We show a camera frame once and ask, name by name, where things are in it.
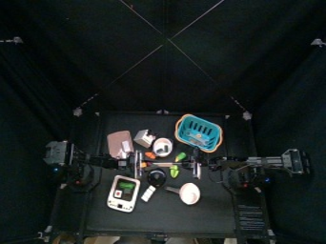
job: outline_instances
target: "plastic basket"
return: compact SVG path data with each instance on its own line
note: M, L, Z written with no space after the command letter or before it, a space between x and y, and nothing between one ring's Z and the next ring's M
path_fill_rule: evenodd
M223 142L222 128L192 114L186 114L176 122L176 140L199 147L206 153L216 151Z

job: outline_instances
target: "white bowl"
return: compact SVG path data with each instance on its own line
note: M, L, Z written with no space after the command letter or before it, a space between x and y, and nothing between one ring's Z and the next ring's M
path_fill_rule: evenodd
M152 152L156 156L164 157L172 151L172 142L167 138L158 138L152 145Z

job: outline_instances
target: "green object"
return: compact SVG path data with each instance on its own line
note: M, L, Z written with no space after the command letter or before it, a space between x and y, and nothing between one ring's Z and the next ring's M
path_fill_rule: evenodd
M176 156L176 162L180 161L182 159L184 159L187 156L187 154L184 152L180 152Z
M178 177L178 173L179 173L178 165L171 166L170 167L170 175L171 175L171 178L176 178Z
M135 184L134 184L134 183L128 183L128 182L120 182L120 183L119 183L119 187L120 187L122 189L130 189L130 190L132 190L134 187L135 187Z

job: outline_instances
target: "small container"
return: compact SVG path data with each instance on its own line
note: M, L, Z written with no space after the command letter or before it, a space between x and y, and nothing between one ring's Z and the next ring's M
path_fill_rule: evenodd
M176 122L176 140L206 153L214 153L223 141L222 128L200 119L192 114L186 114Z
M156 156L166 157L172 151L172 141L168 138L158 138L152 144L152 152Z

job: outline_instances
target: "orange object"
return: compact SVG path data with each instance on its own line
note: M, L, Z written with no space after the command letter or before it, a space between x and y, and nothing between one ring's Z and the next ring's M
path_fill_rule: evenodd
M154 152L146 152L146 157L148 157L150 159L155 159L156 158Z

